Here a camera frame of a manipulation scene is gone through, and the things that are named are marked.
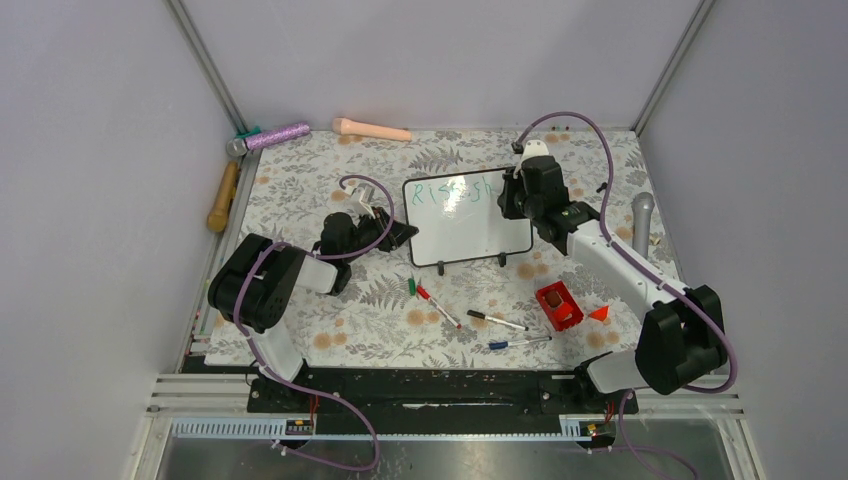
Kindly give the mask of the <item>white whiteboard black frame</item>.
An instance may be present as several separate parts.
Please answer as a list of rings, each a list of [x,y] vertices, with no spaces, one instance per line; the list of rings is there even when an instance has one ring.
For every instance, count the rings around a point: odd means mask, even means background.
[[[403,184],[409,241],[416,267],[522,254],[533,248],[527,219],[502,216],[497,199],[505,170],[490,169],[410,179]]]

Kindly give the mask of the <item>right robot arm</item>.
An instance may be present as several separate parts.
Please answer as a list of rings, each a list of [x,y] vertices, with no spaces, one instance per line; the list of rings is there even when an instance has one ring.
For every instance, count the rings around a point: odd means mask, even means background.
[[[668,395],[692,389],[695,380],[730,368],[725,391],[736,380],[737,358],[723,330],[717,293],[691,288],[663,275],[614,236],[601,215],[573,201],[558,162],[535,156],[503,174],[497,204],[506,219],[527,219],[539,237],[588,268],[641,320],[636,347],[583,362],[573,386],[575,402],[597,412],[627,389],[650,388]]]

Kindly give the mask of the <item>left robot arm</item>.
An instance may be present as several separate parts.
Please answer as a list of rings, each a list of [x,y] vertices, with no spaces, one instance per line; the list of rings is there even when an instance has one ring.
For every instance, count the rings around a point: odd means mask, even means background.
[[[355,259],[373,249],[392,252],[418,233],[374,207],[357,219],[343,212],[327,216],[311,252],[249,234],[211,280],[207,301],[245,336],[263,375],[275,379],[272,398],[296,411],[309,401],[311,387],[298,376],[305,360],[283,322],[294,291],[337,296]]]

